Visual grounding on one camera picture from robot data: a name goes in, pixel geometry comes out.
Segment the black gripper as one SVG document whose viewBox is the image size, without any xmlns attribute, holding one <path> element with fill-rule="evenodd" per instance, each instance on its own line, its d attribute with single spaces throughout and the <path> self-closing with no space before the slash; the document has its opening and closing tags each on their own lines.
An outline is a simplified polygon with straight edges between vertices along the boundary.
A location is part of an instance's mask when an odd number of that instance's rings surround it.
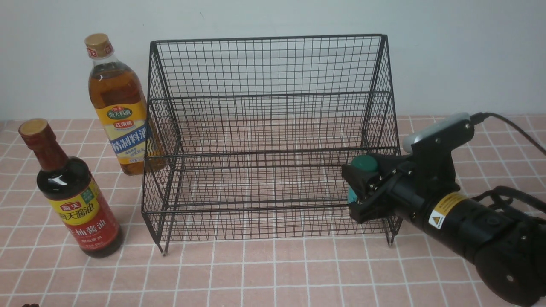
<svg viewBox="0 0 546 307">
<path fill-rule="evenodd" d="M 454 124 L 412 145 L 409 155 L 369 155 L 376 172 L 342 165 L 341 174 L 357 196 L 349 204 L 355 222 L 398 216 L 408 222 L 427 222 L 435 203 L 458 192 L 452 152 L 470 142 L 472 124 Z"/>
</svg>

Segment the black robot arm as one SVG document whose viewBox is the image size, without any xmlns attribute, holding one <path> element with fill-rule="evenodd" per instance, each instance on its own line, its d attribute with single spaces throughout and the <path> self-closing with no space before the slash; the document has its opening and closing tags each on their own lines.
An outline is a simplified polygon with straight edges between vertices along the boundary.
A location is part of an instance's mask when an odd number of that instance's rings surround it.
<svg viewBox="0 0 546 307">
<path fill-rule="evenodd" d="M 460 194 L 452 151 L 469 142 L 474 126 L 464 120 L 411 145 L 405 156 L 372 154 L 376 171 L 342 165 L 357 196 L 349 206 L 357 223 L 396 215 L 476 267 L 481 280 L 504 301 L 530 307 L 545 297 L 545 221 L 510 205 L 545 203 L 510 187 L 477 197 Z"/>
</svg>

